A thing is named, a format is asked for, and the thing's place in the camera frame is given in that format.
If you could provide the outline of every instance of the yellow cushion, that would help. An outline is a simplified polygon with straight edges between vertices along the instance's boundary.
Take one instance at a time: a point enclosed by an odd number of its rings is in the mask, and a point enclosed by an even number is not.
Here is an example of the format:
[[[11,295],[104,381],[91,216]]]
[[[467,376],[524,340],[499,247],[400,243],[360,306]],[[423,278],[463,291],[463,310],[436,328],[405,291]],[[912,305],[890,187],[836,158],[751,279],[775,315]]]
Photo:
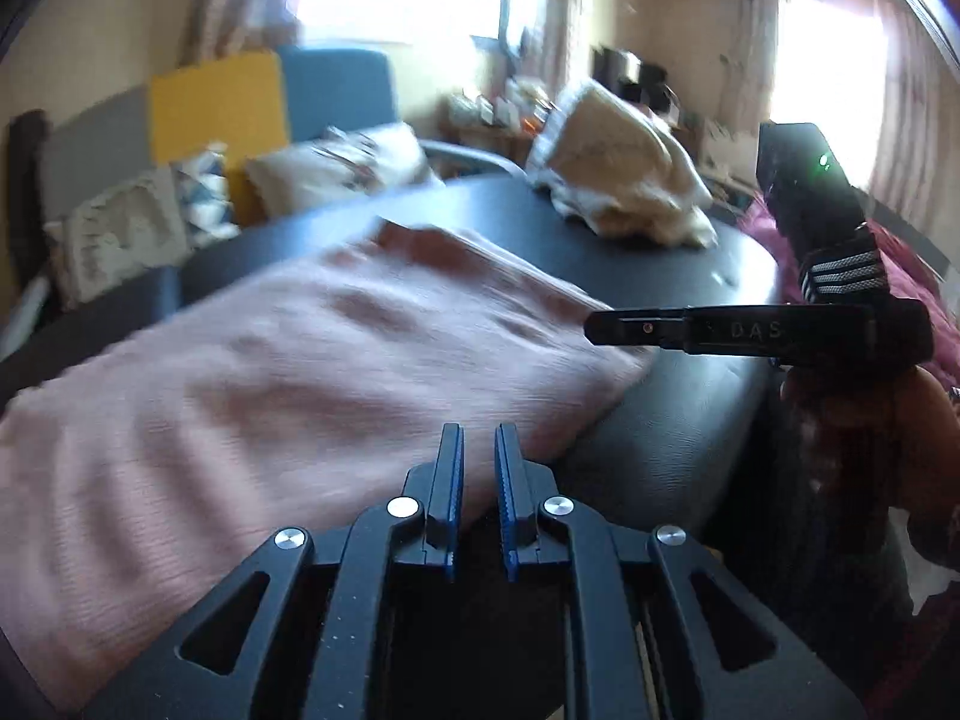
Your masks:
[[[248,158],[290,143],[280,59],[249,52],[157,76],[150,83],[154,162],[184,159],[209,143],[225,143],[227,183],[236,221],[265,215],[244,174]]]

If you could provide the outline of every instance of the pink blanket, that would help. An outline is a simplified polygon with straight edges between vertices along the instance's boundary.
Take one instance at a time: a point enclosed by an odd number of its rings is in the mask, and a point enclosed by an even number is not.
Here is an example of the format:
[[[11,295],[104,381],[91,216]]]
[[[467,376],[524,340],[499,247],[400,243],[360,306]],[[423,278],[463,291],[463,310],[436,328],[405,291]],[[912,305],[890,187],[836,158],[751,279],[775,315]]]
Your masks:
[[[445,421],[470,522],[498,422],[553,459],[647,370],[583,337],[600,307],[488,242],[384,223],[24,391],[0,423],[0,628],[78,709],[276,528],[399,493]]]
[[[940,287],[930,268],[901,239],[875,221],[868,221],[877,239],[890,292],[897,298],[920,300],[930,313],[933,328],[933,360],[925,367],[949,390],[960,386],[960,330],[940,300]],[[758,197],[742,220],[740,229],[769,251],[778,267],[781,295],[789,303],[803,303],[798,282],[800,267],[790,242],[779,234],[773,215]]]

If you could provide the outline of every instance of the patterned curtain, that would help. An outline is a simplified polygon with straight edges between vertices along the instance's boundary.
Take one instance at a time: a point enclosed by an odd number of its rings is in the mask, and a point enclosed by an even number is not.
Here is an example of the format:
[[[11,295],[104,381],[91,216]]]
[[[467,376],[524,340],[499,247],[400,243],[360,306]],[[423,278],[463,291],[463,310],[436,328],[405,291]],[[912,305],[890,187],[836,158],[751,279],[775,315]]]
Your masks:
[[[181,65],[296,40],[298,24],[286,2],[196,0],[187,25]]]
[[[870,194],[925,234],[932,232],[941,159],[943,60],[920,20],[880,1],[887,35],[887,88]],[[948,193],[952,200],[953,192]]]
[[[717,122],[729,132],[760,132],[770,118],[776,71],[776,32],[781,0],[744,0],[740,5]]]
[[[544,81],[553,98],[570,81],[581,50],[582,0],[543,0],[535,25],[527,28],[522,76]]]

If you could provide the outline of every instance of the silver screw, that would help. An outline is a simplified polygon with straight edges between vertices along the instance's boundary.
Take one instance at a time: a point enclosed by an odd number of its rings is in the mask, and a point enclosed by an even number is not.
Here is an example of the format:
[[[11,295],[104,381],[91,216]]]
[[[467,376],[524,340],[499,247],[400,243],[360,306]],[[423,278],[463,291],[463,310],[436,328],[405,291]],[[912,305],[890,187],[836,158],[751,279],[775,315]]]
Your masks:
[[[544,512],[553,514],[554,517],[563,517],[564,514],[570,514],[573,511],[573,501],[563,495],[554,495],[544,501]]]
[[[306,542],[306,533],[300,528],[284,528],[274,536],[274,543],[280,549],[296,549],[304,546]]]
[[[408,498],[405,495],[394,498],[387,504],[387,513],[392,514],[397,519],[412,517],[417,511],[419,511],[419,503],[416,502],[416,498]]]
[[[686,531],[679,525],[661,525],[656,529],[656,540],[668,547],[679,547],[686,541]]]

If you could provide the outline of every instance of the blue headboard panel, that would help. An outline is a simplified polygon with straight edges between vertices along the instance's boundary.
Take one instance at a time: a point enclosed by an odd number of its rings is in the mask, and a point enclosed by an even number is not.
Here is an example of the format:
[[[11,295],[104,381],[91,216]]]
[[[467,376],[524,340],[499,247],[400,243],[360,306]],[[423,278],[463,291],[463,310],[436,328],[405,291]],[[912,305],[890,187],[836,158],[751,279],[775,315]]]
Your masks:
[[[293,143],[398,122],[394,78],[383,52],[363,47],[286,46],[277,50]]]

